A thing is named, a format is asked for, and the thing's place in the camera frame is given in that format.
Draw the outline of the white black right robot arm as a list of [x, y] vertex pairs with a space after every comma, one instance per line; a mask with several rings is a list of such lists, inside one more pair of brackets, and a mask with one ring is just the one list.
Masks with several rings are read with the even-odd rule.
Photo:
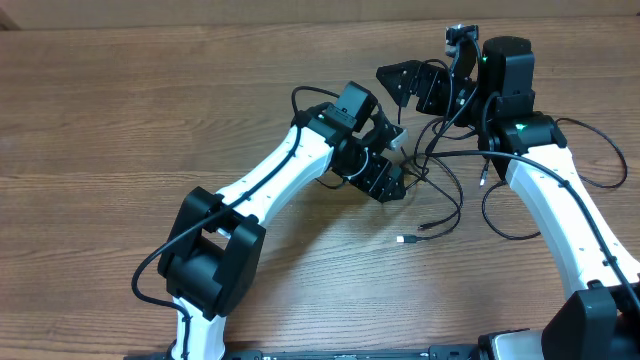
[[446, 36], [450, 66], [410, 60], [376, 76], [394, 102], [472, 127], [525, 204], [561, 276], [565, 303], [540, 331], [481, 336], [468, 359], [635, 359], [639, 355], [639, 263], [618, 241], [586, 191], [556, 121], [534, 108], [529, 40], [479, 42], [471, 28]]

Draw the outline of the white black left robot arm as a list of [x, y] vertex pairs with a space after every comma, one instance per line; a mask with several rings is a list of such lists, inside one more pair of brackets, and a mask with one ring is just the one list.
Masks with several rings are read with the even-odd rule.
[[168, 358], [224, 356], [226, 318], [253, 282], [266, 229], [307, 184], [332, 171], [380, 203], [405, 196], [401, 169], [382, 153], [408, 133], [370, 91], [350, 82], [331, 101], [293, 112], [284, 140], [253, 170], [183, 200], [158, 263], [178, 313]]

